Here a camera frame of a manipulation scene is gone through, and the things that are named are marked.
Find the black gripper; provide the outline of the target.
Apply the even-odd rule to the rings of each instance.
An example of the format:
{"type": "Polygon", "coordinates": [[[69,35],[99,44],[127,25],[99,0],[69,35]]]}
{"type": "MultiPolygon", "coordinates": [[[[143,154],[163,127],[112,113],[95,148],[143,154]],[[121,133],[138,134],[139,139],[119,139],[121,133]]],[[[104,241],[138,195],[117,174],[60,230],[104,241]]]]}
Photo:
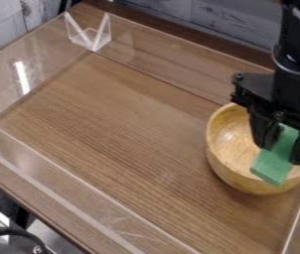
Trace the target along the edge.
{"type": "MultiPolygon", "coordinates": [[[[253,142],[270,150],[282,130],[278,123],[300,131],[300,64],[279,63],[271,73],[237,72],[231,83],[231,101],[247,110],[253,142]]],[[[289,161],[300,165],[300,134],[289,161]]]]}

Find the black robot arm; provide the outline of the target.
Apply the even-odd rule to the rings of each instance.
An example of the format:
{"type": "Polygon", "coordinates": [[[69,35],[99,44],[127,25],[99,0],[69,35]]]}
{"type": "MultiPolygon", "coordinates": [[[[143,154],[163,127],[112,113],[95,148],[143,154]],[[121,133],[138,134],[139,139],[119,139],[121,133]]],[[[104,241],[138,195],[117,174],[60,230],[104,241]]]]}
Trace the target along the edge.
{"type": "Polygon", "coordinates": [[[300,165],[300,0],[279,0],[281,27],[271,73],[238,72],[230,101],[246,109],[253,143],[269,149],[283,125],[298,131],[287,161],[300,165]]]}

